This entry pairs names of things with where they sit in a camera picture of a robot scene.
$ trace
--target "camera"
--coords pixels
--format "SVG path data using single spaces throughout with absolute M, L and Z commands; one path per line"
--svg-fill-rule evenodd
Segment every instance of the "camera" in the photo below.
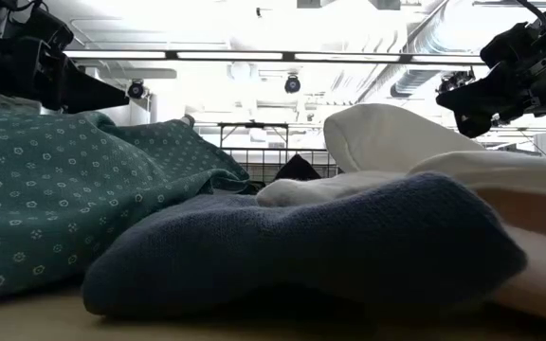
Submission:
M 288 94 L 295 94 L 300 91 L 300 81 L 299 76 L 290 75 L 288 80 L 285 81 L 285 92 Z
M 436 92 L 438 94 L 443 94 L 444 92 L 465 86 L 473 81 L 475 81 L 473 67 L 471 67 L 470 71 L 449 72 L 442 76 L 442 83 L 438 86 Z
M 144 86 L 144 80 L 132 80 L 128 88 L 128 96 L 131 99 L 144 99 L 149 96 L 149 88 Z

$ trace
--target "gray knit fabric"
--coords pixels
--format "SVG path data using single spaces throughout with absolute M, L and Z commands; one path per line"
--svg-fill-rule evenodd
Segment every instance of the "gray knit fabric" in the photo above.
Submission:
M 525 264 L 484 202 L 423 173 L 313 206 L 196 197 L 122 234 L 82 290 L 89 312 L 124 317 L 191 314 L 278 283 L 447 307 L 489 294 Z

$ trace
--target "ceiling light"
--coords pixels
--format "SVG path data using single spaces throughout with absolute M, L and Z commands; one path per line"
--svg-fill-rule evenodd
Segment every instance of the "ceiling light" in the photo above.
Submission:
M 165 60 L 166 52 L 160 51 L 98 51 L 76 50 L 65 51 L 68 58 L 84 58 L 96 60 Z
M 439 64 L 439 65 L 485 65 L 480 56 L 472 55 L 453 55 L 453 56 L 444 56 L 444 55 L 430 55 L 430 56 L 412 56 L 411 63 L 422 63 L 422 64 Z
M 429 65 L 429 64 L 417 64 L 406 65 L 408 70 L 430 70 L 430 71 L 470 71 L 471 65 Z
M 546 9 L 546 1 L 529 1 L 539 9 Z M 513 0 L 476 0 L 473 1 L 473 6 L 481 7 L 497 7 L 497 8 L 520 8 L 521 5 Z
M 298 61 L 311 62 L 364 62 L 364 63 L 397 63 L 399 62 L 398 55 L 372 55 L 372 54 L 340 54 L 340 53 L 297 53 Z
M 178 52 L 181 60 L 249 60 L 249 61 L 280 61 L 279 52 Z

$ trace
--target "security camera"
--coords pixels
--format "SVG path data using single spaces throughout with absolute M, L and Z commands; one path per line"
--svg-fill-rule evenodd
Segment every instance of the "security camera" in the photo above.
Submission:
M 144 99 L 149 96 L 149 88 L 144 86 L 144 80 L 132 80 L 128 88 L 128 96 L 131 99 Z
M 299 76 L 290 75 L 288 80 L 285 81 L 285 92 L 288 94 L 295 94 L 300 91 Z

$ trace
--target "floral pattern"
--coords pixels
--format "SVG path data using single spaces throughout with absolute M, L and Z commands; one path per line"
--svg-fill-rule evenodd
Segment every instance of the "floral pattern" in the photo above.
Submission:
M 147 215 L 246 179 L 180 121 L 0 111 L 0 295 L 73 276 Z

